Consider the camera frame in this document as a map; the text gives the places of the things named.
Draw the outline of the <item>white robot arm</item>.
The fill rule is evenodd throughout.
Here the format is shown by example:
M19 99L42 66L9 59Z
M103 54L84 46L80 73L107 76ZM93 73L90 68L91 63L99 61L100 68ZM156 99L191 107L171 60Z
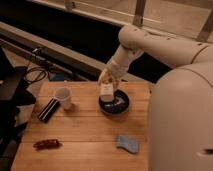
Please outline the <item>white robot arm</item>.
M121 28L119 47L98 82L118 86L147 53L170 67L152 89L148 109L149 171L213 171L213 44Z

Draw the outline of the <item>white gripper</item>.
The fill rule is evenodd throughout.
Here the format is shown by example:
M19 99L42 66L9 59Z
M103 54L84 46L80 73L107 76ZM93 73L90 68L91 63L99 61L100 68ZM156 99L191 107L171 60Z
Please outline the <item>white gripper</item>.
M140 49L128 49L122 45L118 47L114 55L107 62L106 68L110 71L111 75L115 78L112 79L113 89L112 95L118 89L120 80L119 78L123 77L130 67L130 64L141 57L143 51ZM109 71L104 69L99 78L98 84L108 83L110 79Z

